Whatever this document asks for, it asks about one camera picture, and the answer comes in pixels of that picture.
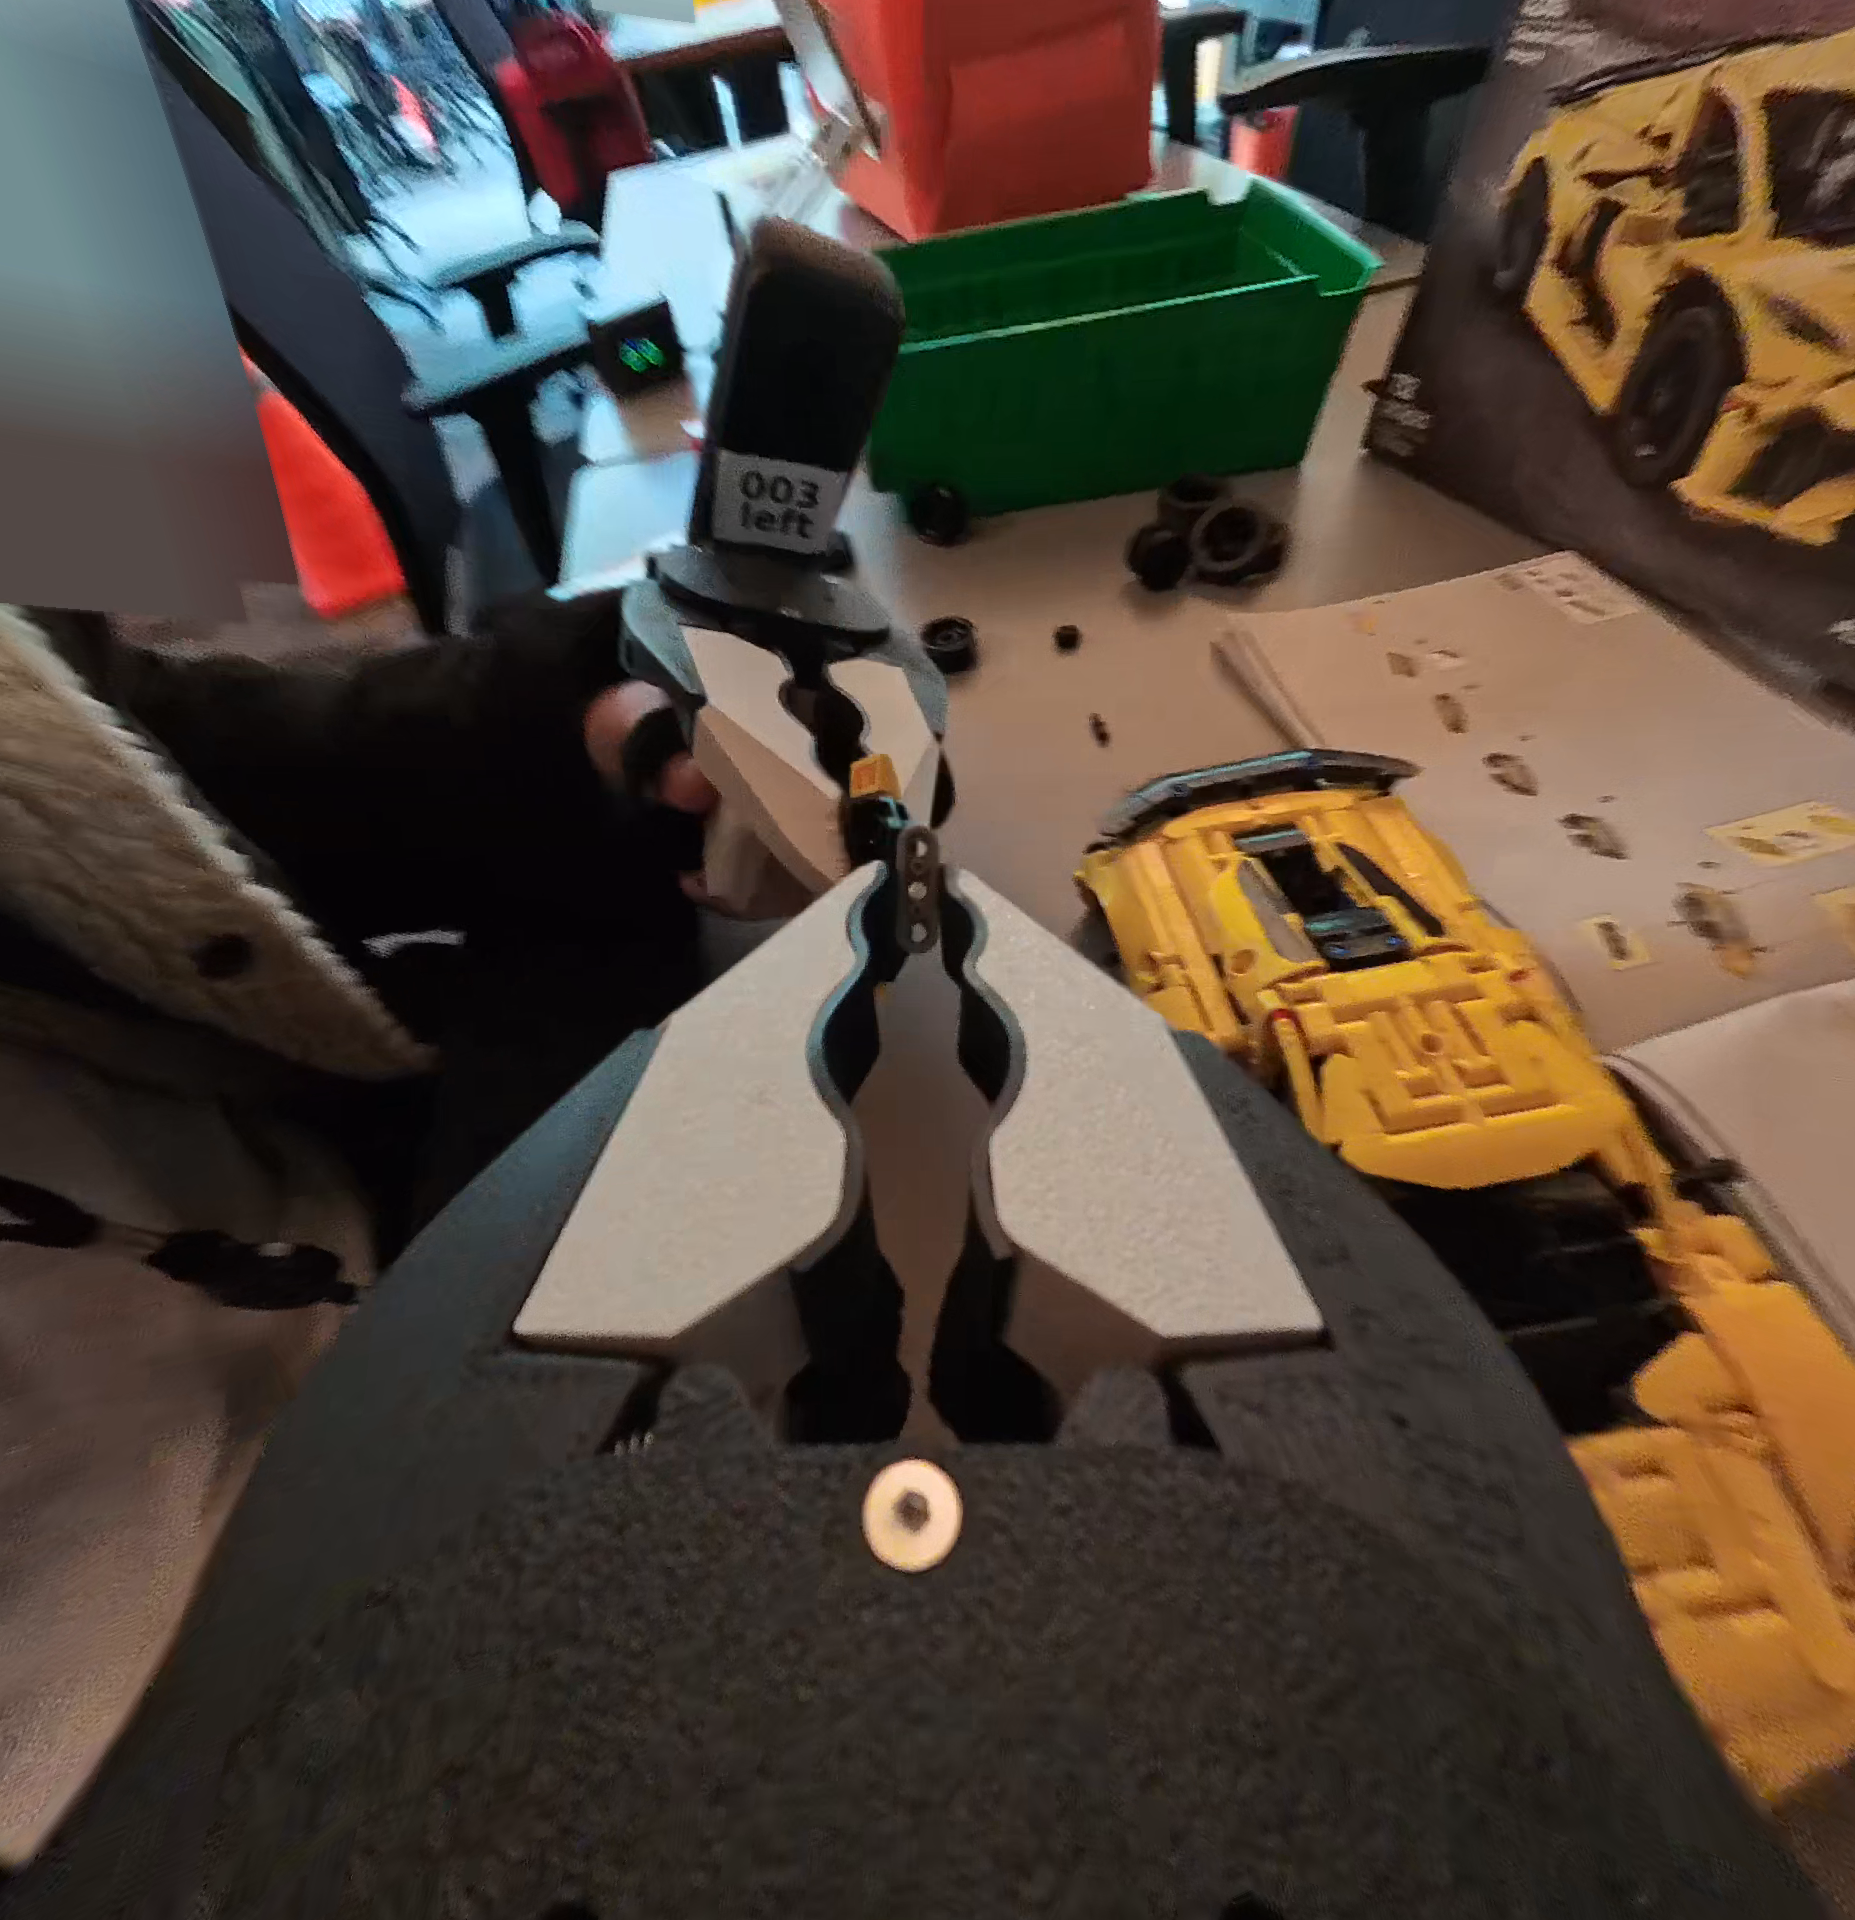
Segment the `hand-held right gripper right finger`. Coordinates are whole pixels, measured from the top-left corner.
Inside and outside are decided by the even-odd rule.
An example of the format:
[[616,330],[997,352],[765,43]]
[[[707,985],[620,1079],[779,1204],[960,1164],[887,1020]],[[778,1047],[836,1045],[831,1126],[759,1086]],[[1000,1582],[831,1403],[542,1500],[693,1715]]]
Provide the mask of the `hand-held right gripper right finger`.
[[963,1442],[1043,1442],[1103,1373],[1302,1353],[1325,1318],[1168,1028],[994,887],[943,883],[983,1103],[929,1394]]

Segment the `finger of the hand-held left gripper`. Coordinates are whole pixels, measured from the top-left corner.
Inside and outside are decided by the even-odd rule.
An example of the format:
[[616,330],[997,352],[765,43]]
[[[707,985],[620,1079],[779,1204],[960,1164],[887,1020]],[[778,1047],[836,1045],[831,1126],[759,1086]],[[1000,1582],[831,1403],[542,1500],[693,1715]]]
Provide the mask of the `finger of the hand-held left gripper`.
[[943,736],[929,702],[909,673],[891,661],[836,662],[836,691],[859,715],[847,766],[886,759],[898,782],[898,801],[919,826],[943,823]]
[[699,676],[690,752],[717,806],[704,835],[707,889],[832,889],[847,875],[841,785],[784,702],[791,665],[749,638],[687,627]]

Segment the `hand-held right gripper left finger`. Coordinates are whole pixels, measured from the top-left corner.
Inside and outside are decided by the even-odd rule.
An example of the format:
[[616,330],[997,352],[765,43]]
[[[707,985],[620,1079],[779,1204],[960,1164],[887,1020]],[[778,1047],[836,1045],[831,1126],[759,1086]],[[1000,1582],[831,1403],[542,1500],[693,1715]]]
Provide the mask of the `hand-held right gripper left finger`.
[[870,862],[665,1023],[521,1345],[715,1366],[799,1442],[890,1437],[890,1267],[855,1115],[887,909]]

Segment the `yellow and black brick assembly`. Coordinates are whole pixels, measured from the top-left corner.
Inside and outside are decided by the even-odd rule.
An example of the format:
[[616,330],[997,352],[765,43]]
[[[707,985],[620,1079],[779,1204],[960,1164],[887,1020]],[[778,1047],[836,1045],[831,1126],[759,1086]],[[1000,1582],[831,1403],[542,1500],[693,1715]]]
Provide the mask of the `yellow and black brick assembly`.
[[884,872],[870,945],[896,973],[901,963],[932,953],[940,938],[938,837],[932,824],[907,809],[890,756],[860,756],[850,765],[839,824],[850,866],[874,865]]

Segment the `yellow toy brick car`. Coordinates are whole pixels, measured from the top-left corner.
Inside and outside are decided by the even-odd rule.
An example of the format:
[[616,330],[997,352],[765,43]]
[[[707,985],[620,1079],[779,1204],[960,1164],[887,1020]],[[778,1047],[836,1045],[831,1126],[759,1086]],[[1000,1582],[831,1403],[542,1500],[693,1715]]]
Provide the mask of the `yellow toy brick car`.
[[1395,796],[1288,752],[1126,796],[1085,951],[1461,1284],[1548,1408],[1706,1733],[1771,1806],[1855,1762],[1855,1355]]

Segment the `person's left forearm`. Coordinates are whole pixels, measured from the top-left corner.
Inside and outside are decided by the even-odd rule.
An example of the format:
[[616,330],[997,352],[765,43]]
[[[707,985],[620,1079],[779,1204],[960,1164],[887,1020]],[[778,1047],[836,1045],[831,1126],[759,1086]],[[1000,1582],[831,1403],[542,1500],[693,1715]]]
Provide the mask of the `person's left forearm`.
[[32,617],[418,1039],[574,992],[613,1042],[704,983],[683,829],[584,741],[627,681],[620,602],[539,598],[471,637],[275,661],[155,652],[123,617]]

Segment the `person's left hand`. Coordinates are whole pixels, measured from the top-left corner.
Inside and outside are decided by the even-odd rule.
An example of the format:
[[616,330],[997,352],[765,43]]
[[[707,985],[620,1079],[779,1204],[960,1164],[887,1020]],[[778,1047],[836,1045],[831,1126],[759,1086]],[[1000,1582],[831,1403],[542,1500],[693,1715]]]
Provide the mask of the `person's left hand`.
[[704,865],[719,797],[669,693],[641,681],[603,689],[583,715],[583,741],[643,845],[687,900],[711,905]]

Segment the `black box with green lights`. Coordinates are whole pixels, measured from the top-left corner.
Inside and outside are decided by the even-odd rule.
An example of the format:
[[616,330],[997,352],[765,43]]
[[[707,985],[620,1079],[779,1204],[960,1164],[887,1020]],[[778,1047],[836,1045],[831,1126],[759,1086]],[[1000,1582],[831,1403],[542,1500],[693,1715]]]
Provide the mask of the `black box with green lights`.
[[665,296],[592,308],[584,324],[594,374],[611,401],[641,397],[684,376],[683,345]]

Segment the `green plastic bin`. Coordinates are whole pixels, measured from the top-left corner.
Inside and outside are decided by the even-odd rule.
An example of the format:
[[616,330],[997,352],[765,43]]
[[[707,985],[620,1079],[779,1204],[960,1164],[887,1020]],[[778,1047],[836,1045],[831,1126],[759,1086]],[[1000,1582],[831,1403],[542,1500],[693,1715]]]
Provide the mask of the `green plastic bin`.
[[1299,467],[1379,258],[1270,179],[884,250],[907,317],[865,476],[972,517]]

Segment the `red fabric bin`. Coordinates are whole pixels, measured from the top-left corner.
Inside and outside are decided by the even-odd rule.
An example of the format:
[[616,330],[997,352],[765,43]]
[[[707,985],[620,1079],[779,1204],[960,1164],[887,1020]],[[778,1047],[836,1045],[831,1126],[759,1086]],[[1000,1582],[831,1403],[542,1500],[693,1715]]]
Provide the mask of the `red fabric bin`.
[[870,113],[850,204],[903,242],[1123,202],[1155,175],[1155,2],[831,2]]

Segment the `black office chair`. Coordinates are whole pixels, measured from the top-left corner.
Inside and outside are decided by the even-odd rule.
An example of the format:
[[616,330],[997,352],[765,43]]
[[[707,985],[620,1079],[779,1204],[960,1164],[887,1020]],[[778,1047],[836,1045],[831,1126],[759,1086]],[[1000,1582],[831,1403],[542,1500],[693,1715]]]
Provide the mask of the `black office chair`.
[[1314,43],[1237,68],[1216,106],[1227,132],[1294,116],[1277,179],[1364,226],[1431,237],[1473,95],[1510,2],[1327,2]]
[[578,441],[546,439],[531,411],[548,382],[590,364],[590,342],[580,317],[521,328],[510,287],[526,268],[592,251],[592,227],[536,229],[424,281],[428,296],[477,301],[493,333],[451,339],[432,371],[413,371],[369,296],[420,295],[376,281],[315,226],[292,179],[295,149],[274,162],[264,144],[286,127],[239,56],[201,59],[171,6],[133,14],[239,350],[369,492],[420,626],[467,633],[551,592]]

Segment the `open instruction booklet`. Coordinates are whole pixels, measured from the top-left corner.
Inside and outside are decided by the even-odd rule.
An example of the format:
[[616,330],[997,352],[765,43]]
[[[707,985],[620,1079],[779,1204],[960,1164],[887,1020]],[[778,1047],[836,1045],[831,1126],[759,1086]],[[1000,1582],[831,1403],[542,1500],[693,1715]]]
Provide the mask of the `open instruction booklet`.
[[1855,733],[1573,554],[1311,612],[1216,665],[1406,806],[1855,1351]]

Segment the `white shirt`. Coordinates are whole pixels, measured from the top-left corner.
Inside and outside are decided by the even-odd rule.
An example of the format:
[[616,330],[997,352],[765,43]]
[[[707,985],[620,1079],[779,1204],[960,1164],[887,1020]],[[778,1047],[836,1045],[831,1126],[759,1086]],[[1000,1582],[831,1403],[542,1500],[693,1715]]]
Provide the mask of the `white shirt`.
[[0,983],[0,1867],[135,1715],[377,1270],[293,1094],[216,1037]]

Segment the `model car set box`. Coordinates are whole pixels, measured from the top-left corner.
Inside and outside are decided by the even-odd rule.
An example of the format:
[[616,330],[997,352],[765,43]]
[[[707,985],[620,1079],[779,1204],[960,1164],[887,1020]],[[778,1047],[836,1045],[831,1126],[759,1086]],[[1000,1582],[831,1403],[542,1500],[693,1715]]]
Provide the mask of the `model car set box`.
[[1855,707],[1855,2],[1530,2],[1371,459]]

